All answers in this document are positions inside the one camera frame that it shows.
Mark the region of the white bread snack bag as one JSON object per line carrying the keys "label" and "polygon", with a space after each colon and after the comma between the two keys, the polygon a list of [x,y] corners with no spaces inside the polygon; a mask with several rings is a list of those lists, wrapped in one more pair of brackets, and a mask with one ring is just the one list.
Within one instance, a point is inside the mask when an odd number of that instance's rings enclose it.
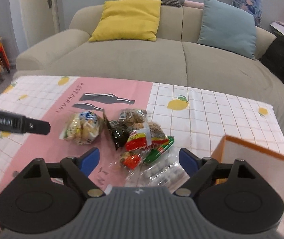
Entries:
{"label": "white bread snack bag", "polygon": [[78,145],[88,145],[97,139],[104,126],[104,120],[96,113],[84,111],[73,114],[65,124],[59,139]]}

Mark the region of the red yellow snack bag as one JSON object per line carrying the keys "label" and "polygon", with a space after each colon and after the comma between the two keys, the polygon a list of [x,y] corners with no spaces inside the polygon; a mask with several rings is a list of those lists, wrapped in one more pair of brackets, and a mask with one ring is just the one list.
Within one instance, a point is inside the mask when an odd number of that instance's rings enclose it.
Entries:
{"label": "red yellow snack bag", "polygon": [[135,123],[125,143],[126,151],[154,149],[169,143],[168,136],[155,122]]}

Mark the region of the green sausage stick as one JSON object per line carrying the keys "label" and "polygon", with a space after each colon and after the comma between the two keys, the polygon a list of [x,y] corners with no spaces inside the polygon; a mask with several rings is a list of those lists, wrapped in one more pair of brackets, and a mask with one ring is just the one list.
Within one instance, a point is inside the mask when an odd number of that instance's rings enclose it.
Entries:
{"label": "green sausage stick", "polygon": [[169,149],[174,144],[175,139],[173,136],[168,136],[168,142],[159,146],[158,148],[152,149],[148,155],[144,158],[143,164],[151,165],[158,161],[165,153],[169,151]]}

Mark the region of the beige grey sofa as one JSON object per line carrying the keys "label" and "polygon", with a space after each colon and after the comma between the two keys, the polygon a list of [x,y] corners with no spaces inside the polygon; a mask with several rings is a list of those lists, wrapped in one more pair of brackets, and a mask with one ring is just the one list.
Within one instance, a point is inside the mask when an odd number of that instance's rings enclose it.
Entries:
{"label": "beige grey sofa", "polygon": [[90,42],[103,7],[76,12],[70,26],[21,53],[16,76],[71,75],[151,81],[203,88],[273,106],[284,134],[284,84],[260,62],[275,36],[256,29],[255,58],[200,45],[201,9],[161,7],[154,42]]}

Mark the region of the pink white lemon tablecloth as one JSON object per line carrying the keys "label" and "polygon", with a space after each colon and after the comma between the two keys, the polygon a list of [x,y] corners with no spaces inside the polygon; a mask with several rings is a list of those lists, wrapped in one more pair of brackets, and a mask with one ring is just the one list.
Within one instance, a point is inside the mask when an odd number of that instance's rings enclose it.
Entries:
{"label": "pink white lemon tablecloth", "polygon": [[[0,110],[50,123],[48,135],[0,132],[0,191],[32,159],[56,162],[92,147],[100,150],[91,175],[100,188],[126,184],[130,169],[152,165],[185,147],[209,157],[225,135],[284,155],[284,135],[274,105],[200,88],[136,80],[23,76],[0,94]],[[125,144],[139,129],[138,141],[169,151],[130,152]]]}

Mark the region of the brown nuts clear packet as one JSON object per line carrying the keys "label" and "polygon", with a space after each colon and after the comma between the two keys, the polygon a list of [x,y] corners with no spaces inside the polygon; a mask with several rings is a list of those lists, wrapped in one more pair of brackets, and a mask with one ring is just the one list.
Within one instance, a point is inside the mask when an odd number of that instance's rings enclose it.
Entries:
{"label": "brown nuts clear packet", "polygon": [[148,113],[141,109],[124,109],[120,112],[118,122],[124,123],[127,126],[135,123],[146,122]]}

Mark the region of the blue art picture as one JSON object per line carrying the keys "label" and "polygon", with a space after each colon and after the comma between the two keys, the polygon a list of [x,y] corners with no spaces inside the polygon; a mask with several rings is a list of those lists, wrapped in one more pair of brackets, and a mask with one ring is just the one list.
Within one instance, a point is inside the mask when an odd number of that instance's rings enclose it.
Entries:
{"label": "blue art picture", "polygon": [[254,17],[255,25],[261,27],[263,0],[232,0],[232,5],[246,11]]}

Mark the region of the small red brown snack packet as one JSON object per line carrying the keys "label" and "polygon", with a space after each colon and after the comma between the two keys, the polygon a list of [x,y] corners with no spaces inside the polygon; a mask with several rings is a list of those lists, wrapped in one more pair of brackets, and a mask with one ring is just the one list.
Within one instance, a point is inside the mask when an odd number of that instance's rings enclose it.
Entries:
{"label": "small red brown snack packet", "polygon": [[141,156],[132,152],[124,152],[119,159],[122,166],[129,170],[134,170],[141,161]]}

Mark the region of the orange storage box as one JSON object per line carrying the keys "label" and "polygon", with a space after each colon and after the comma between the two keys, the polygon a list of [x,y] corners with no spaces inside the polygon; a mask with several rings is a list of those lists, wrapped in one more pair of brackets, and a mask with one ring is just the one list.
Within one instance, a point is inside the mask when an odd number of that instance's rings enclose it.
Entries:
{"label": "orange storage box", "polygon": [[[226,164],[235,159],[246,160],[284,201],[284,155],[226,135],[213,150],[211,157]],[[284,214],[277,230],[284,236]]]}

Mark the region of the yellow cushion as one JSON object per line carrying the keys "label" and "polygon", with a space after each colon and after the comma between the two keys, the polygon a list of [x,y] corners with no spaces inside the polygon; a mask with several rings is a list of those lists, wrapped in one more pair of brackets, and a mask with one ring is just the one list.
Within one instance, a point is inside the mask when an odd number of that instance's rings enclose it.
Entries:
{"label": "yellow cushion", "polygon": [[156,41],[161,0],[106,1],[90,42],[108,40]]}

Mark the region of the clear bag white candies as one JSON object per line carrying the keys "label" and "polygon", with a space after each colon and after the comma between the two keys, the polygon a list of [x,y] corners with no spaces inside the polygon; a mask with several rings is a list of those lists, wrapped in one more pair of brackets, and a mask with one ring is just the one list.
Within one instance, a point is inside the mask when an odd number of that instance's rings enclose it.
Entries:
{"label": "clear bag white candies", "polygon": [[152,165],[141,165],[126,178],[127,187],[176,187],[188,176],[178,160],[178,153],[169,151]]}

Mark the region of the dark black snack packet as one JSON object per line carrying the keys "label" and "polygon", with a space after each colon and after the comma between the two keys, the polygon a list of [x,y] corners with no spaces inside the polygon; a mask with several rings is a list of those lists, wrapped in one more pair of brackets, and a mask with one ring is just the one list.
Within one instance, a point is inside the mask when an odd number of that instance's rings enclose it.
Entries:
{"label": "dark black snack packet", "polygon": [[121,117],[118,120],[109,120],[105,113],[103,113],[103,120],[106,124],[107,130],[115,145],[115,150],[123,148],[130,136],[133,124],[125,117],[127,109],[121,111]]}

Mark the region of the light blue cushion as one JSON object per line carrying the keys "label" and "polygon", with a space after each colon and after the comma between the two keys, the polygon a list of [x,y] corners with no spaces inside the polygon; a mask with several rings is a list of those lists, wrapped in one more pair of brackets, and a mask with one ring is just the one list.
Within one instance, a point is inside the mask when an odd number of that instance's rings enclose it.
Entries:
{"label": "light blue cushion", "polygon": [[256,40],[252,15],[217,0],[204,0],[198,44],[254,59]]}

